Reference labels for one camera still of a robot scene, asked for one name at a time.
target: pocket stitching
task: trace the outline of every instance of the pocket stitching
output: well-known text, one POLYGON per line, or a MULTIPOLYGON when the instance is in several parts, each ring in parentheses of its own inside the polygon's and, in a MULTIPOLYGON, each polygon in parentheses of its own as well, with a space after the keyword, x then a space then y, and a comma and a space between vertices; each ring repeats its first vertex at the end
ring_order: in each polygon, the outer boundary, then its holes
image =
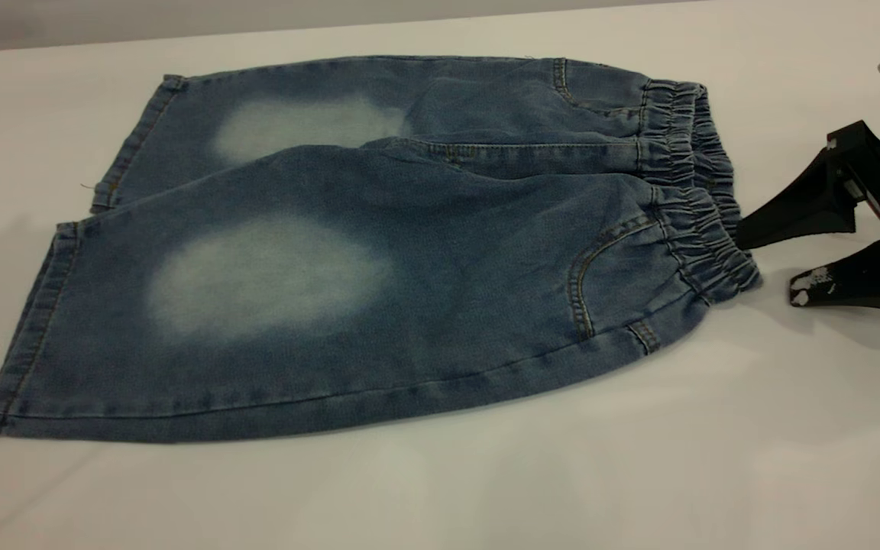
POLYGON ((622 241, 625 237, 640 231, 650 229, 657 225, 657 221, 650 219, 647 215, 640 215, 636 218, 623 222, 619 225, 604 229, 599 233, 590 246, 583 248, 583 251, 576 256, 569 266, 568 277, 566 278, 566 295, 569 301, 569 307, 572 309, 573 323, 576 326, 576 333, 579 335, 580 341, 589 340, 596 335, 596 328, 593 327, 593 319, 590 317, 590 310, 586 306, 586 300, 583 296, 583 279, 586 272, 590 269, 593 261, 600 256, 607 248, 612 247, 618 241, 622 241))

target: blue denim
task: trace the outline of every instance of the blue denim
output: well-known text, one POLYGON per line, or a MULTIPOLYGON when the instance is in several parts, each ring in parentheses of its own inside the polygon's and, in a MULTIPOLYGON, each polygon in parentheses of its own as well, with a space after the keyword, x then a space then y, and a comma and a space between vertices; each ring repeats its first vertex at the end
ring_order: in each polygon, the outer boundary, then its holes
POLYGON ((528 396, 759 282, 698 84, 572 60, 167 77, 63 223, 0 435, 264 438, 528 396))

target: pocket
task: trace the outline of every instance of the pocket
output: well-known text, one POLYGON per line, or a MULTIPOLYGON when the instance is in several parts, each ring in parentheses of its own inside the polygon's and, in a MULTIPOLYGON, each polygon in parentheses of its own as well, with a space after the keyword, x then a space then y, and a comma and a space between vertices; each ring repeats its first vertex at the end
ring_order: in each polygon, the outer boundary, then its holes
POLYGON ((569 270, 567 295, 580 340, 624 327, 688 292, 660 222, 642 215, 601 232, 569 270))
POLYGON ((646 101, 650 78, 582 60, 555 60, 555 91, 576 108, 598 115, 636 115, 646 101))

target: seam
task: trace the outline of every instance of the seam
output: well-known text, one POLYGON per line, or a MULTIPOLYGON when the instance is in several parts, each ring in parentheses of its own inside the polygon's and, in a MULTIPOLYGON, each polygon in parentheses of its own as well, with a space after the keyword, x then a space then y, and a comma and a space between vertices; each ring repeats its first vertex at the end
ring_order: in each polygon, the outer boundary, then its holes
POLYGON ((626 327, 638 338, 638 340, 640 340, 640 342, 642 342, 645 354, 650 355, 654 351, 657 351, 659 348, 657 337, 643 319, 634 321, 631 324, 626 325, 626 327))
POLYGON ((579 335, 580 341, 589 340, 589 338, 596 335, 593 319, 590 317, 590 310, 586 306, 586 299, 583 296, 583 281, 593 260, 596 260, 598 255, 615 243, 618 243, 618 241, 639 231, 649 229, 655 224, 657 224, 656 220, 642 215, 629 220, 629 222, 604 229, 597 235, 590 246, 583 248, 583 251, 580 251, 576 258, 573 259, 566 278, 566 296, 568 297, 569 307, 572 309, 573 323, 576 325, 576 333, 579 335))
POLYGON ((636 324, 638 324, 640 328, 643 328, 643 331, 647 334, 647 338, 650 338, 650 341, 654 342, 651 351, 657 351, 657 349, 661 347, 661 342, 657 340, 657 335, 654 334, 653 328, 650 328, 650 325, 647 324, 645 319, 640 319, 636 324))
POLYGON ((150 125, 148 125, 146 129, 144 129, 144 132, 140 136, 139 141, 137 141, 137 146, 133 147, 131 156, 127 157, 127 160, 125 161, 125 168, 123 168, 123 170, 121 170, 121 172, 118 174, 118 178, 111 185, 108 186, 108 201, 107 205, 105 205, 108 209, 113 208, 113 202, 115 201, 115 191, 118 191, 118 187, 121 185, 121 181, 125 178, 127 172, 131 170, 131 165, 134 163, 135 157, 140 152, 141 147, 144 146, 144 142, 147 141, 147 136, 150 135, 151 130, 154 130, 154 128, 158 125, 158 122, 161 121, 161 116, 164 115, 166 111, 168 111, 168 105, 171 105, 172 102, 175 101, 175 98, 179 95, 179 91, 179 88, 172 89, 171 97, 165 100, 161 104, 161 107, 158 108, 158 112, 154 116, 154 121, 152 121, 150 125))
POLYGON ((209 84, 218 80, 227 80, 241 74, 248 73, 271 73, 274 70, 287 69, 287 67, 308 65, 329 65, 330 63, 360 63, 366 60, 395 60, 404 63, 442 62, 443 60, 457 60, 458 62, 489 63, 489 62, 537 62, 535 58, 511 58, 511 57, 486 57, 486 56, 346 56, 342 58, 325 58, 318 60, 301 60, 295 63, 280 63, 280 65, 252 66, 249 69, 224 70, 220 73, 203 74, 203 76, 189 76, 191 83, 209 84))
POLYGON ((626 142, 600 142, 600 143, 444 143, 439 141, 425 141, 415 138, 395 138, 397 142, 406 142, 413 145, 430 147, 438 153, 446 152, 448 147, 470 147, 471 149, 548 149, 549 147, 636 147, 636 143, 626 142))
POLYGON ((647 345, 647 341, 645 340, 645 338, 643 338, 642 335, 640 335, 640 333, 638 332, 638 330, 636 330, 636 328, 633 328, 632 323, 629 325, 626 325, 626 330, 630 331, 631 334, 635 335, 636 340, 640 341, 640 345, 643 347, 643 354, 650 355, 650 347, 647 345))
POLYGON ((643 143, 640 137, 643 136, 643 119, 647 109, 647 99, 650 93, 650 83, 653 80, 647 80, 643 86, 643 92, 640 94, 639 114, 636 116, 636 173, 643 174, 643 143))
POLYGON ((60 283, 60 288, 57 290, 57 297, 53 300, 52 306, 50 306, 50 312, 47 314, 46 323, 43 326, 42 332, 39 334, 39 339, 36 341, 36 345, 34 348, 34 352, 32 352, 32 358, 29 359, 29 367, 25 369, 25 372, 22 373, 20 379, 18 379, 18 383, 15 384, 15 390, 9 397, 9 400, 6 401, 5 406, 2 408, 2 422, 0 422, 0 434, 4 431, 6 427, 6 421, 11 416, 11 410, 15 407, 15 403, 18 399, 18 394, 25 388, 25 383, 29 380, 29 376, 36 370, 36 363, 39 361, 39 357, 43 351, 43 345, 46 341, 46 334, 50 330, 50 325, 53 324, 53 316, 57 312, 57 307, 60 305, 60 297, 63 296, 63 291, 66 289, 66 282, 70 278, 70 272, 73 271, 73 264, 76 262, 77 254, 80 252, 80 234, 78 231, 77 223, 73 223, 74 230, 74 241, 73 241, 73 251, 70 253, 70 261, 66 264, 66 270, 63 271, 63 282, 60 283))
POLYGON ((573 107, 582 107, 579 103, 576 102, 576 98, 572 97, 572 94, 569 92, 569 84, 565 81, 566 67, 569 62, 565 58, 555 58, 552 62, 553 72, 552 72, 552 87, 555 88, 555 91, 558 92, 563 99, 566 100, 573 107))

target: elastic waistband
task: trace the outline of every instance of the elastic waistband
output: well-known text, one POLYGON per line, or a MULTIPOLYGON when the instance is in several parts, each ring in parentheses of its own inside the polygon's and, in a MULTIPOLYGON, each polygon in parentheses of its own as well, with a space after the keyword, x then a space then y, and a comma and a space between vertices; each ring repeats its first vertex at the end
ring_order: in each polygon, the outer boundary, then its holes
POLYGON ((706 190, 726 233, 736 236, 742 216, 733 164, 712 121, 708 90, 693 82, 649 81, 640 126, 642 177, 654 185, 706 190))
POLYGON ((654 186, 657 217, 688 282, 709 303, 760 285, 751 254, 736 246, 743 215, 708 91, 692 82, 651 80, 640 124, 639 171, 654 186))
POLYGON ((708 191, 654 186, 651 193, 671 254, 706 302, 726 302, 762 284, 752 255, 736 246, 708 191))

